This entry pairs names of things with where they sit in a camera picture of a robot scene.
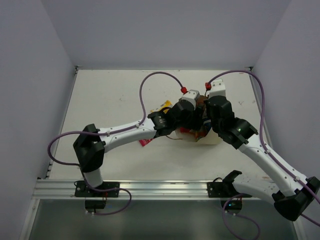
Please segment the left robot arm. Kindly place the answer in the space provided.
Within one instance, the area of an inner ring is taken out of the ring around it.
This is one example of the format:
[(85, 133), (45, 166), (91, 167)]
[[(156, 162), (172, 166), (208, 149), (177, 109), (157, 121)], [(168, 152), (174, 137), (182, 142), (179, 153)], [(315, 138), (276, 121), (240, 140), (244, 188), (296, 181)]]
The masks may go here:
[(151, 112), (140, 121), (114, 128), (98, 129), (87, 125), (73, 143), (86, 190), (92, 196), (103, 193), (104, 184), (100, 167), (105, 153), (131, 142), (170, 135), (179, 128), (199, 130), (203, 124), (203, 108), (187, 100), (173, 107)]

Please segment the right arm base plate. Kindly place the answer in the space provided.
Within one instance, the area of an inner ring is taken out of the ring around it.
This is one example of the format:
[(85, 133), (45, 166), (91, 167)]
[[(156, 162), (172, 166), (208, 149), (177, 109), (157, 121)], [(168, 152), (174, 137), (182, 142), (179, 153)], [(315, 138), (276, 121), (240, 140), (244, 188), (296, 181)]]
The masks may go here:
[[(235, 178), (241, 176), (242, 172), (233, 170), (226, 177), (217, 177), (213, 181), (206, 183), (206, 190), (209, 198), (220, 198), (220, 204), (223, 208), (227, 200), (231, 197), (239, 195), (233, 183)], [(243, 198), (251, 198), (249, 194), (242, 193), (241, 196), (233, 198), (225, 207), (225, 211), (229, 214), (239, 214), (243, 207)]]

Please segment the red candy packet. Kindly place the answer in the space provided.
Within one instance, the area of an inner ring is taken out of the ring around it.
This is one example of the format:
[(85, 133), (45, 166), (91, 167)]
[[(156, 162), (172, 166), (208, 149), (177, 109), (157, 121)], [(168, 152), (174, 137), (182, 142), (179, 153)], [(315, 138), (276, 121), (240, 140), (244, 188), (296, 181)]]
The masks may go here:
[(140, 143), (140, 145), (142, 146), (142, 147), (145, 147), (147, 144), (149, 144), (151, 141), (152, 141), (153, 139), (151, 138), (151, 139), (141, 139), (141, 140), (139, 140), (138, 142)]

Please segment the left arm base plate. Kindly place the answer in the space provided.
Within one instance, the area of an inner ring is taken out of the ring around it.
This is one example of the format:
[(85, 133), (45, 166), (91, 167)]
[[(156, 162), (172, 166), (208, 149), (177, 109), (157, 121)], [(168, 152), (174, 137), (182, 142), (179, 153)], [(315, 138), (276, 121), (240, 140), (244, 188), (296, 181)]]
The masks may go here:
[(100, 186), (97, 186), (97, 190), (93, 190), (87, 186), (84, 180), (78, 180), (74, 183), (75, 192), (74, 196), (77, 198), (95, 198), (94, 200), (85, 200), (84, 207), (89, 213), (98, 213), (107, 206), (107, 198), (117, 198), (119, 196), (120, 187), (119, 182), (104, 181)]

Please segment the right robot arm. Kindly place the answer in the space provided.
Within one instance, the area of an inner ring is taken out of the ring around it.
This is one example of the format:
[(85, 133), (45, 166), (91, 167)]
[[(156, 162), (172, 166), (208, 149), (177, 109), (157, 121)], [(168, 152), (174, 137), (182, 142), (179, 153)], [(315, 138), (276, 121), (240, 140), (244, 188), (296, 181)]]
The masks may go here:
[(296, 221), (313, 200), (319, 201), (317, 193), (320, 181), (307, 177), (290, 166), (263, 140), (258, 130), (247, 120), (235, 117), (232, 104), (225, 96), (213, 96), (204, 102), (212, 130), (227, 144), (253, 160), (277, 186), (275, 192), (254, 184), (241, 187), (240, 179), (223, 183), (227, 196), (244, 193), (274, 205), (277, 212), (289, 221)]

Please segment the yellow snack bar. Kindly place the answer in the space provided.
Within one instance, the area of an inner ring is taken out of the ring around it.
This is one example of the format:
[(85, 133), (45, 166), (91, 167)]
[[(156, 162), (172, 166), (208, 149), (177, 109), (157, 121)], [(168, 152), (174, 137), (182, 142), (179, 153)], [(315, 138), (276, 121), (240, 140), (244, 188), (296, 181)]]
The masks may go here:
[(164, 112), (166, 113), (168, 111), (168, 108), (172, 108), (172, 103), (169, 100), (166, 100), (164, 103), (162, 103), (160, 106), (150, 110), (149, 112), (158, 112), (158, 111), (162, 111), (164, 110)]

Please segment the beige paper bag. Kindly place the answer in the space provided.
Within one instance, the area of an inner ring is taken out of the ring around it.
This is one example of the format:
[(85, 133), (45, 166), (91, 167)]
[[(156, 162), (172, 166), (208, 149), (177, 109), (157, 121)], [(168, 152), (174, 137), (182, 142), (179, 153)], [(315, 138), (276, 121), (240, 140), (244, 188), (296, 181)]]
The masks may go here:
[[(200, 129), (204, 129), (203, 122), (205, 120), (209, 120), (209, 118), (207, 117), (206, 106), (204, 103), (204, 100), (206, 100), (206, 99), (207, 99), (206, 96), (200, 95), (200, 97), (196, 101), (196, 106), (202, 108), (202, 110), (203, 110), (202, 125), (201, 125)], [(201, 144), (201, 145), (218, 145), (222, 141), (219, 138), (218, 134), (212, 130), (212, 127), (211, 127), (210, 131), (208, 132), (207, 136), (200, 139), (199, 141), (196, 141), (195, 134), (181, 133), (180, 128), (175, 130), (175, 136), (167, 135), (166, 137), (171, 140), (193, 142), (193, 143), (197, 143), (197, 144)]]

